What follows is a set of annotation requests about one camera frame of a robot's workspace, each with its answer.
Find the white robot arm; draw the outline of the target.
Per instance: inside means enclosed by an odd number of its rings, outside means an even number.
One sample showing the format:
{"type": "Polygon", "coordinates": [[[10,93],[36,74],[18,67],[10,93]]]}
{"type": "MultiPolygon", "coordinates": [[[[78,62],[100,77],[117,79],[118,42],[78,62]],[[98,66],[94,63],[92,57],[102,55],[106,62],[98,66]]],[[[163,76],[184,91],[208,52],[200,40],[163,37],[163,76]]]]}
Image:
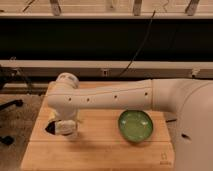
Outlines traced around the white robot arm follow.
{"type": "Polygon", "coordinates": [[[174,171],[213,171],[213,80],[148,79],[81,89],[75,75],[62,73],[47,103],[59,120],[71,119],[80,109],[174,113],[174,171]]]}

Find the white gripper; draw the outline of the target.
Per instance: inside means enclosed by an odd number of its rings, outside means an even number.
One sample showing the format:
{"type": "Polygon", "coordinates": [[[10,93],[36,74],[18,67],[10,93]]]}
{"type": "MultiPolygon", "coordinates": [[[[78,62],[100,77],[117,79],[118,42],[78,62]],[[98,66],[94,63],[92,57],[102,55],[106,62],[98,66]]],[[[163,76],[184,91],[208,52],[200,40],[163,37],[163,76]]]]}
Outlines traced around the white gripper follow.
{"type": "Polygon", "coordinates": [[[68,113],[59,113],[56,110],[52,110],[49,114],[48,121],[72,121],[74,123],[77,122],[77,114],[78,111],[74,110],[68,113]]]}

